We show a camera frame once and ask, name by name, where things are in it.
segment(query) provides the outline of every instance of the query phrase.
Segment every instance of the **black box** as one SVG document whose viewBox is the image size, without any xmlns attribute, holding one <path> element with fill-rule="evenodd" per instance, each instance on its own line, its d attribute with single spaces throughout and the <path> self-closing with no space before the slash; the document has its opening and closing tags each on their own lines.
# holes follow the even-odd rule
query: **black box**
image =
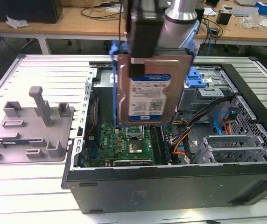
<svg viewBox="0 0 267 224">
<path fill-rule="evenodd" d="M 217 17 L 217 23 L 222 25 L 227 25 L 232 13 L 226 13 L 226 12 L 219 12 Z"/>
<path fill-rule="evenodd" d="M 56 23 L 63 11 L 61 0 L 0 0 L 0 22 L 15 20 Z"/>
<path fill-rule="evenodd" d="M 219 0 L 206 0 L 206 4 L 212 7 L 217 6 Z"/>
</svg>

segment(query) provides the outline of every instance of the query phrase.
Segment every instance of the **table leg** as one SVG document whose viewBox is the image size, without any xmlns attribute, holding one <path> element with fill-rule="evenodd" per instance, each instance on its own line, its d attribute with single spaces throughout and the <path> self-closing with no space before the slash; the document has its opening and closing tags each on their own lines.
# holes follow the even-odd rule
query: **table leg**
<svg viewBox="0 0 267 224">
<path fill-rule="evenodd" d="M 42 53 L 44 55 L 51 55 L 51 51 L 50 51 L 50 48 L 49 48 L 48 40 L 43 38 L 43 37 L 39 37 L 38 41 L 39 41 Z"/>
<path fill-rule="evenodd" d="M 244 55 L 246 53 L 246 50 L 249 48 L 248 45 L 241 45 L 238 50 L 239 55 Z"/>
<path fill-rule="evenodd" d="M 77 53 L 80 54 L 82 52 L 81 40 L 76 40 L 77 43 Z"/>
</svg>

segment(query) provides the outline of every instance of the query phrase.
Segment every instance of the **motherboard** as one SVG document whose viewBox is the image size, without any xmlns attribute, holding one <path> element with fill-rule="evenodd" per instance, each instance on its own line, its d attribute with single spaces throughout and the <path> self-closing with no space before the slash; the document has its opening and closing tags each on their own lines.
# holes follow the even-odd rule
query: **motherboard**
<svg viewBox="0 0 267 224">
<path fill-rule="evenodd" d="M 80 163 L 86 167 L 167 164 L 171 138 L 170 126 L 116 127 L 102 124 L 99 146 L 87 148 Z"/>
</svg>

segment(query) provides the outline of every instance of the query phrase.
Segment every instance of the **hard drive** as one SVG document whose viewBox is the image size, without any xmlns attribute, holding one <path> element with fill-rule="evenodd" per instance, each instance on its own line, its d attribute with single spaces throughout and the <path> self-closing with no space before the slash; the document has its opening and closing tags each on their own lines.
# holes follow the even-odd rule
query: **hard drive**
<svg viewBox="0 0 267 224">
<path fill-rule="evenodd" d="M 119 55 L 117 123 L 164 125 L 171 122 L 193 56 L 154 56 L 145 61 L 142 78 L 128 77 L 129 55 Z"/>
</svg>

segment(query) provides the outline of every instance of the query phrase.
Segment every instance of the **wooden desk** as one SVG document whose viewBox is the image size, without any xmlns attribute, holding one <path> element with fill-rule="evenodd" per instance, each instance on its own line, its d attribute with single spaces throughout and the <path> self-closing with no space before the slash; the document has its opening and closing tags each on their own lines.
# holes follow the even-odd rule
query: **wooden desk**
<svg viewBox="0 0 267 224">
<path fill-rule="evenodd" d="M 230 7 L 239 6 L 232 1 L 220 0 L 214 10 L 217 12 L 223 5 Z M 205 18 L 216 22 L 218 15 L 205 16 Z M 219 44 L 239 44 L 239 45 L 267 45 L 267 27 L 261 26 L 261 29 L 250 28 L 243 29 L 240 21 L 242 18 L 231 16 L 228 25 L 220 25 L 223 29 L 223 35 L 218 39 Z M 217 25 L 210 23 L 211 27 L 218 28 Z M 201 24 L 199 36 L 203 39 L 206 38 L 207 29 L 204 24 Z"/>
<path fill-rule="evenodd" d="M 221 0 L 215 10 L 222 5 L 236 6 L 231 1 Z M 116 12 L 92 12 L 91 16 L 103 16 Z M 216 16 L 209 16 L 215 21 Z M 227 26 L 221 25 L 224 30 L 219 44 L 240 45 L 267 45 L 267 28 L 243 29 L 239 24 L 241 18 L 232 17 Z M 124 20 L 121 21 L 121 39 L 124 39 Z M 29 27 L 14 29 L 5 22 L 0 22 L 0 34 L 3 37 L 36 38 L 39 41 L 43 54 L 50 54 L 47 39 L 76 39 L 76 40 L 114 40 L 118 39 L 118 19 L 113 21 L 98 21 L 81 15 L 77 7 L 64 7 L 63 14 L 56 24 L 30 22 Z M 206 27 L 201 26 L 195 42 L 199 45 L 206 38 Z"/>
<path fill-rule="evenodd" d="M 90 16 L 104 16 L 117 12 L 92 12 Z M 36 38 L 43 54 L 50 54 L 47 39 L 114 40 L 119 38 L 118 16 L 111 21 L 98 21 L 81 15 L 78 7 L 64 7 L 56 24 L 29 22 L 28 27 L 14 29 L 0 22 L 0 35 L 3 37 Z M 124 39 L 125 23 L 121 20 L 121 36 Z"/>
</svg>

